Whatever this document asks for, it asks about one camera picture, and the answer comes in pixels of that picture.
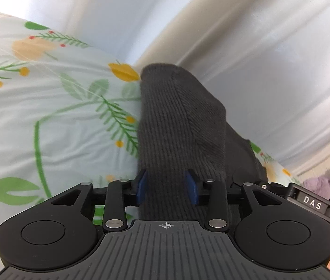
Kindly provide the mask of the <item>dark grey knit sweater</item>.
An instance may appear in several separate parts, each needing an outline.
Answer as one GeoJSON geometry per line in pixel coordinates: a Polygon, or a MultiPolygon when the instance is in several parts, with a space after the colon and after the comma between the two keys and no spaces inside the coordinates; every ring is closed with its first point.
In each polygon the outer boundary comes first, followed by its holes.
{"type": "Polygon", "coordinates": [[[148,173],[141,219],[205,220],[207,209],[192,205],[187,194],[189,169],[226,184],[267,180],[250,142],[227,123],[224,105],[189,71],[156,63],[142,70],[141,79],[138,167],[148,173]]]}

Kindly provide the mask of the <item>white sheer curtain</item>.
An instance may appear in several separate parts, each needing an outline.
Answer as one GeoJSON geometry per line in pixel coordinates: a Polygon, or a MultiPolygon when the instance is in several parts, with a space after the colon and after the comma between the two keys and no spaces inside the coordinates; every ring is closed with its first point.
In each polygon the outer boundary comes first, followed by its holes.
{"type": "Polygon", "coordinates": [[[173,63],[301,178],[330,168],[330,0],[0,0],[121,61],[173,63]]]}

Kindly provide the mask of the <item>floral white bed sheet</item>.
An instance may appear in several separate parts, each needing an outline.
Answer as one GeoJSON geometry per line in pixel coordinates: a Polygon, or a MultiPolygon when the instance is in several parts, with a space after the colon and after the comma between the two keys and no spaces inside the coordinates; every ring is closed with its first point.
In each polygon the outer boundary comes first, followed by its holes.
{"type": "MultiPolygon", "coordinates": [[[[141,73],[73,36],[0,14],[0,224],[78,183],[135,177],[141,73]]],[[[250,144],[267,180],[294,182],[250,144]]]]}

